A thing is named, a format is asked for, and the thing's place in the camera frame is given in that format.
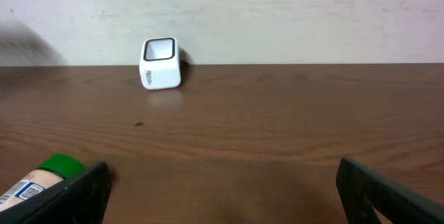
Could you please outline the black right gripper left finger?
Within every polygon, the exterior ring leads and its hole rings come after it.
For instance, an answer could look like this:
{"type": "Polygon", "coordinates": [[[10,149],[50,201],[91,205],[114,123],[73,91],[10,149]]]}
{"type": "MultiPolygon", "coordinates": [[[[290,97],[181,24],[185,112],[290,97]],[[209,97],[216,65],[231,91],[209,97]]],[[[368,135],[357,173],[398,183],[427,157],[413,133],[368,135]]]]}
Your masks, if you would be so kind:
{"type": "Polygon", "coordinates": [[[102,224],[112,189],[105,162],[97,162],[1,212],[1,224],[102,224]]]}

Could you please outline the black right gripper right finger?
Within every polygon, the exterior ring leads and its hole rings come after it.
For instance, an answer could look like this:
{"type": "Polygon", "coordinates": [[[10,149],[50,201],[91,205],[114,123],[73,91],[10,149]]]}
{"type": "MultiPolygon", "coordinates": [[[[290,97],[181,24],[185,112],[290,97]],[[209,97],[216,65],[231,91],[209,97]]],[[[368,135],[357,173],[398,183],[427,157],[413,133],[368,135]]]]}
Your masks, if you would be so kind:
{"type": "Polygon", "coordinates": [[[336,187],[349,223],[443,224],[443,206],[348,157],[341,159],[336,187]]]}

